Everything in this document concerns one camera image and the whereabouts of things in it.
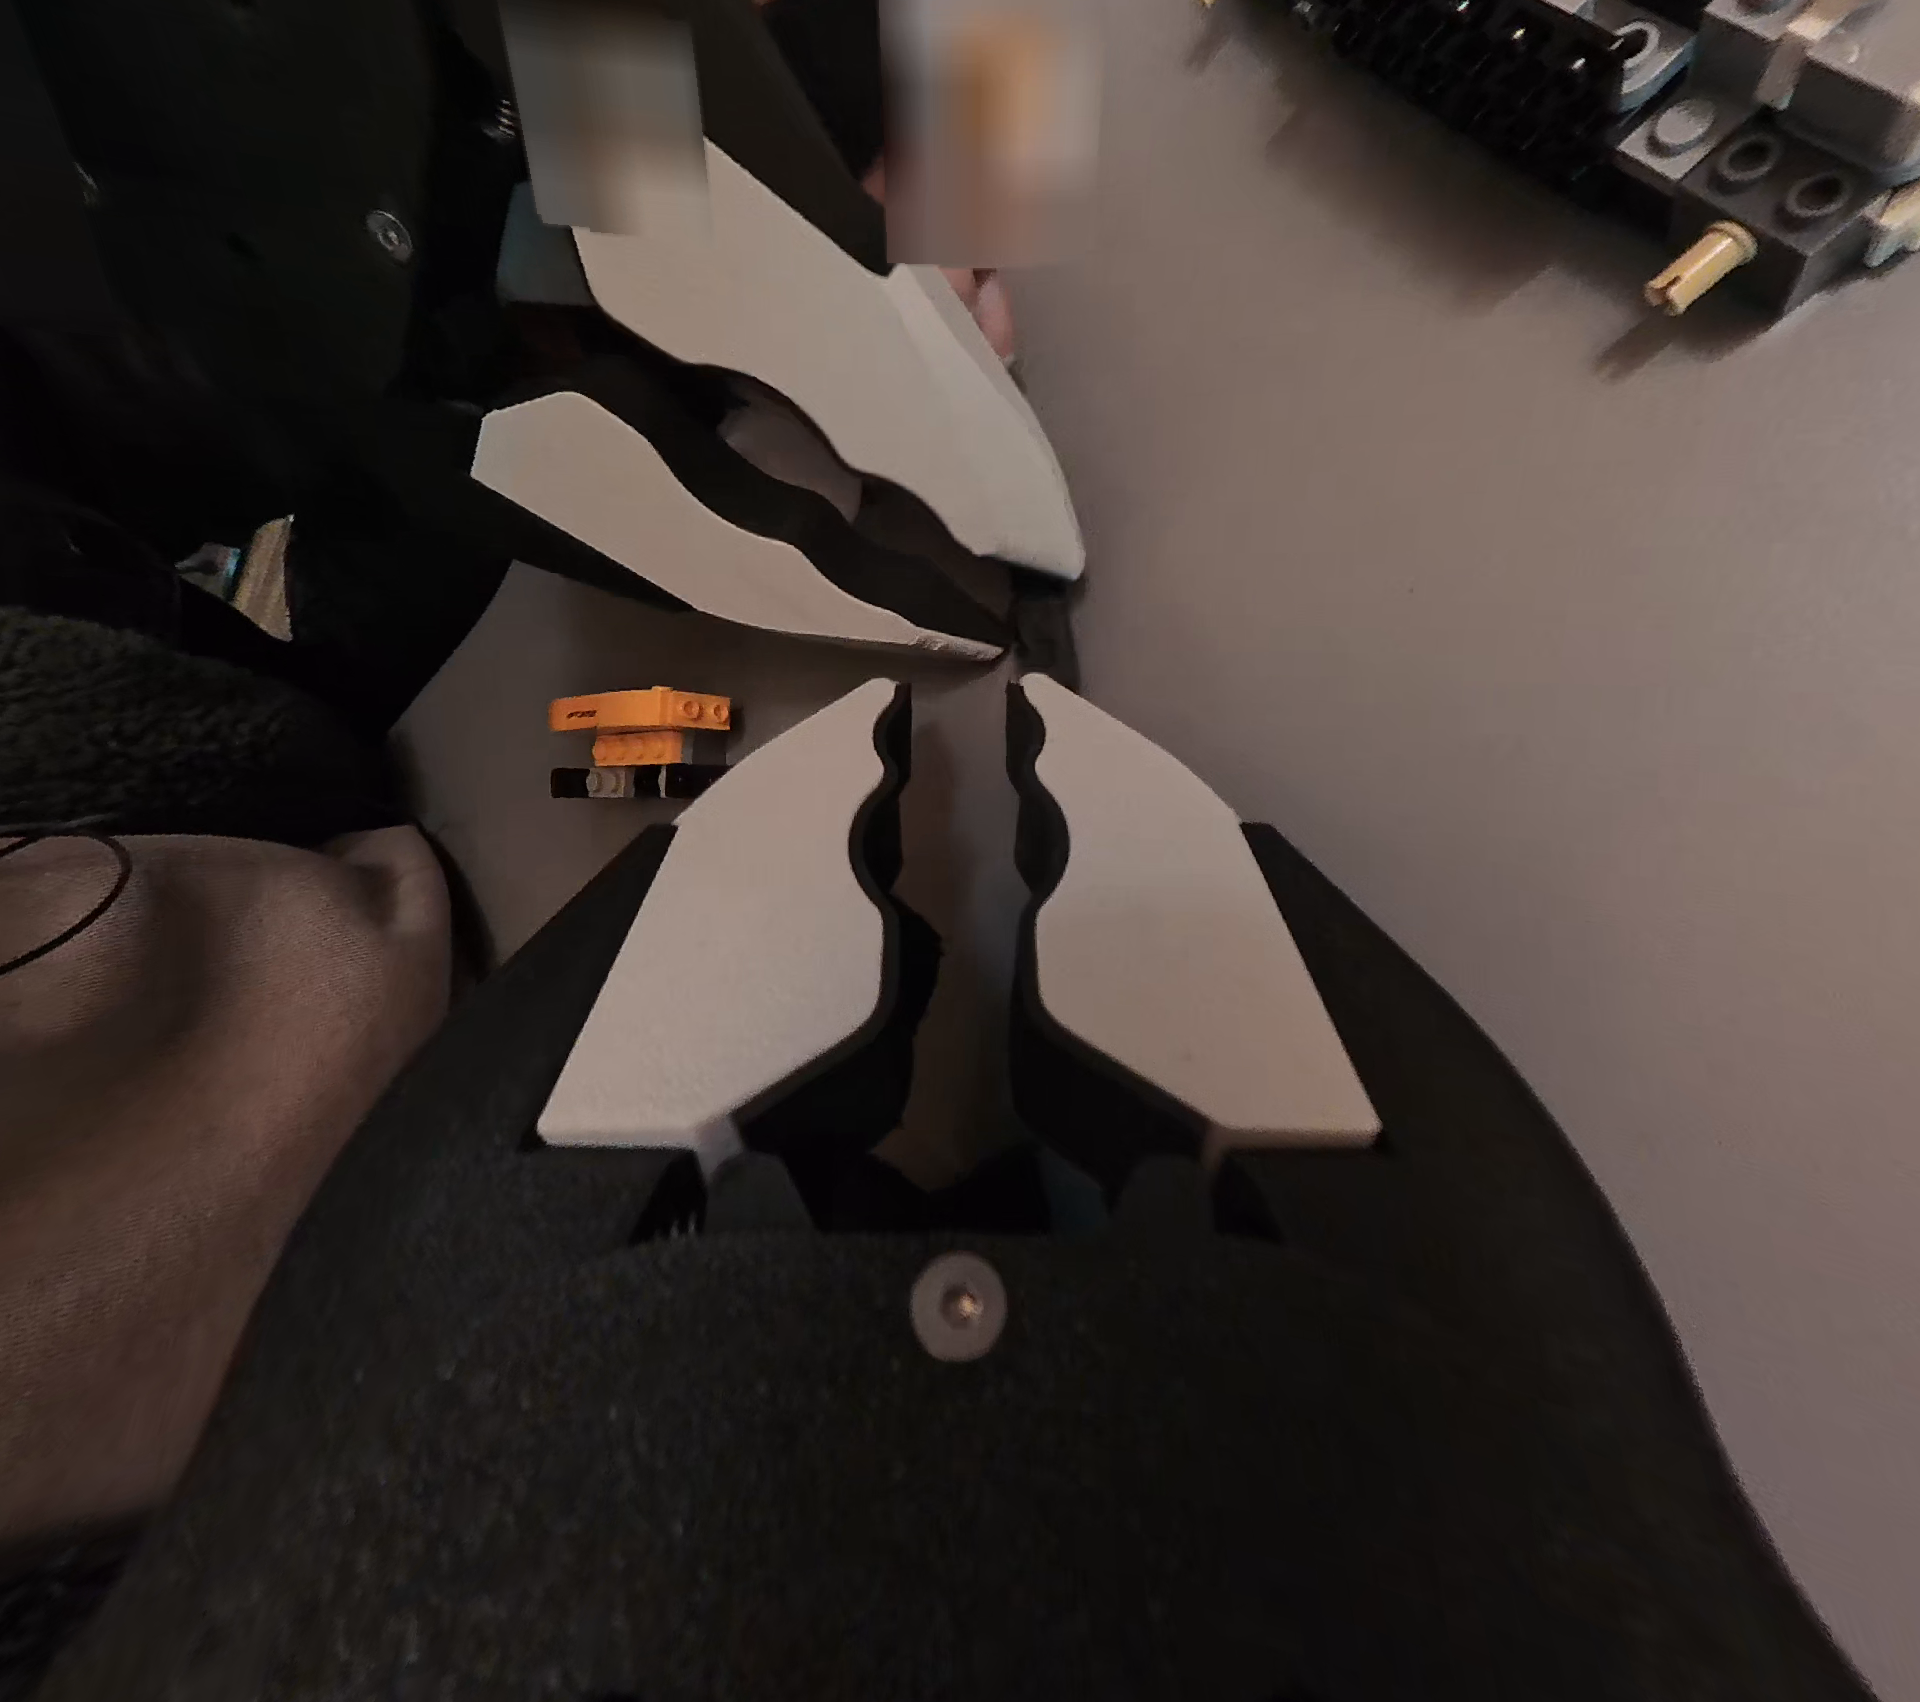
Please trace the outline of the person's left forearm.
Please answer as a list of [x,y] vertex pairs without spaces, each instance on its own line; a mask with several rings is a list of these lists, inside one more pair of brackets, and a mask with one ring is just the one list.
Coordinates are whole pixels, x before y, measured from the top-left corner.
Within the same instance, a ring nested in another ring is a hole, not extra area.
[[322,849],[415,811],[381,745],[307,691],[149,635],[2,610],[2,833]]

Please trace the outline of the person's beige trouser leg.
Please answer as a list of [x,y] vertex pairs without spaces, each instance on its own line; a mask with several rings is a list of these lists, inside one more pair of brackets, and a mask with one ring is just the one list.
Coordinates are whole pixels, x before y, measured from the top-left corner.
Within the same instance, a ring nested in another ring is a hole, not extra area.
[[132,833],[99,922],[2,976],[2,1574],[176,1484],[342,1148],[451,1005],[415,824]]

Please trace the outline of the orange black small brick assembly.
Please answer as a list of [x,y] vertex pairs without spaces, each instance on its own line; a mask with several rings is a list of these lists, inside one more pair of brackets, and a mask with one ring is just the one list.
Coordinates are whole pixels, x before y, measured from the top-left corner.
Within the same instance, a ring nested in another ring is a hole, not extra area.
[[693,800],[730,772],[730,698],[681,689],[553,698],[546,730],[588,739],[588,763],[553,769],[553,800]]

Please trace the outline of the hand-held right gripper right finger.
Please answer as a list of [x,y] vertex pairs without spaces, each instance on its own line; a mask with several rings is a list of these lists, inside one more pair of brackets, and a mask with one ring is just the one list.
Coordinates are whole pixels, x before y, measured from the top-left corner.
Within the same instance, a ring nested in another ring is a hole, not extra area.
[[1065,1159],[1378,1141],[1234,809],[1048,675],[1008,691],[1006,745],[1021,1119]]

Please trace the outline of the grey desk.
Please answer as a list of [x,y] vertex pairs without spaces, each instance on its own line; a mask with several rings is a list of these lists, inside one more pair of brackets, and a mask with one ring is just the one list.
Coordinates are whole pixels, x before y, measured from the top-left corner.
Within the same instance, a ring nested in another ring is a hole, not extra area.
[[1008,287],[1085,693],[1520,1066],[1781,1554],[1917,1699],[1917,256],[1744,324],[1256,0],[1074,0]]

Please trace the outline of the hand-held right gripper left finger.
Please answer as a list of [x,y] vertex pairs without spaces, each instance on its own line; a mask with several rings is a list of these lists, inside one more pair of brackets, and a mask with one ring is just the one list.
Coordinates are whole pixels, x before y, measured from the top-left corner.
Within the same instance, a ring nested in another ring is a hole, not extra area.
[[670,829],[536,1119],[550,1148],[867,1152],[943,964],[899,901],[910,689],[874,678]]

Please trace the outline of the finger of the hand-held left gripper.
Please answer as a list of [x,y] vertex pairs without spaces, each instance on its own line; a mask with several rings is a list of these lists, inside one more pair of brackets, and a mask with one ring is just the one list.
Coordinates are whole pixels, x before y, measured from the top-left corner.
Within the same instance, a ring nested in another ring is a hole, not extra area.
[[571,227],[593,305],[691,366],[742,374],[856,473],[909,490],[975,557],[1085,574],[1040,414],[951,282],[867,270],[718,145],[706,188],[640,188],[634,229]]
[[752,532],[627,422],[577,392],[480,422],[471,478],[689,610],[781,638],[992,664],[1008,638],[943,629],[828,579],[791,532]]

